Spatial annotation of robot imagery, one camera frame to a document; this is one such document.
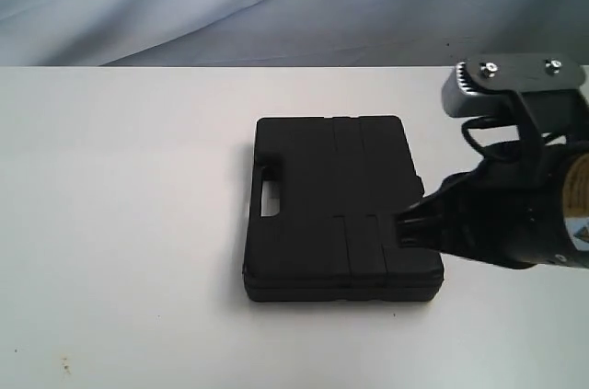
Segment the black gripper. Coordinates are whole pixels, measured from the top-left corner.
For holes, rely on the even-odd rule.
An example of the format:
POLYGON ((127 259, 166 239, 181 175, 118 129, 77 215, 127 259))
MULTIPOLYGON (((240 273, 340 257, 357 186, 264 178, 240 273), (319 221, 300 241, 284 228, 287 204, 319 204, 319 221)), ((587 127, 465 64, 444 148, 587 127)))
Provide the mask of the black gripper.
POLYGON ((398 244, 508 269, 569 267, 562 187, 571 148, 544 148, 535 162, 482 162, 394 216, 398 244))

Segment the black robot arm with label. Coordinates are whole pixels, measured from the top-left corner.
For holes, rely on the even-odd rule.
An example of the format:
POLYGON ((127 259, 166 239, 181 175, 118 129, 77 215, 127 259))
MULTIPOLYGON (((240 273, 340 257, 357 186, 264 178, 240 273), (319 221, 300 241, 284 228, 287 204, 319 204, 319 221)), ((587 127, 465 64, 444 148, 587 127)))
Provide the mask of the black robot arm with label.
POLYGON ((402 247, 508 269, 588 266, 588 106, 572 91, 562 126, 542 131, 523 94, 461 126, 482 157, 394 218, 402 247))

